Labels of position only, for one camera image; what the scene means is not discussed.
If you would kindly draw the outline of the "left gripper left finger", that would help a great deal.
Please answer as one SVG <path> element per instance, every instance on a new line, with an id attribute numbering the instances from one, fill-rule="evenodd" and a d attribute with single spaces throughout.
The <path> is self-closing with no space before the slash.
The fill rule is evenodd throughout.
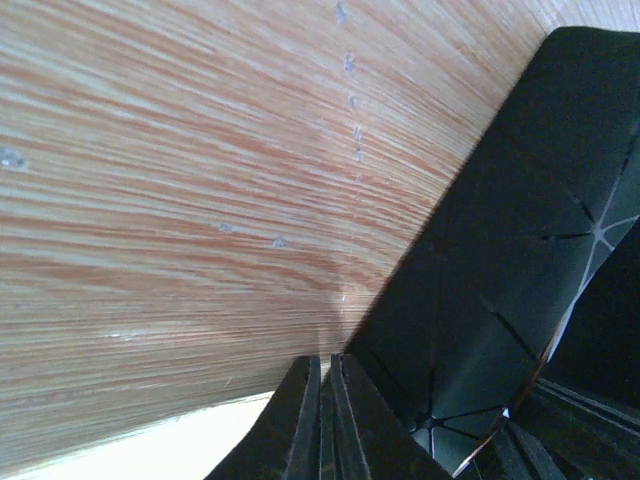
<path id="1" fill-rule="evenodd" d="M 249 432 L 207 477 L 318 479 L 320 399 L 320 359 L 296 358 Z"/>

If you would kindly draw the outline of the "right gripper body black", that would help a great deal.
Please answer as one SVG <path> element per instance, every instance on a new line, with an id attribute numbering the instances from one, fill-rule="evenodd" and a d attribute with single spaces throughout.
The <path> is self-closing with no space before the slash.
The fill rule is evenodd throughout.
<path id="1" fill-rule="evenodd" d="M 639 376 L 625 369 L 545 371 L 501 403 L 459 462 L 462 479 L 636 479 Z"/>

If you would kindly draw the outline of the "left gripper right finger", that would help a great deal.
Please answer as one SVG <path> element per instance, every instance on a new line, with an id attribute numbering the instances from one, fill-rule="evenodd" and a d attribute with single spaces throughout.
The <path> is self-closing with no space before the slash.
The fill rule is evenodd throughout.
<path id="1" fill-rule="evenodd" d="M 352 355 L 331 357 L 334 462 L 341 479 L 449 479 L 403 429 Z"/>

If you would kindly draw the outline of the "black sunglasses case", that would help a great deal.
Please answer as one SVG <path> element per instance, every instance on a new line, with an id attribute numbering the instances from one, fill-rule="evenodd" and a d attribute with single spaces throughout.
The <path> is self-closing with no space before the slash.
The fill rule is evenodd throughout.
<path id="1" fill-rule="evenodd" d="M 553 30 L 345 348 L 451 477 L 545 371 L 639 376 L 639 36 Z"/>

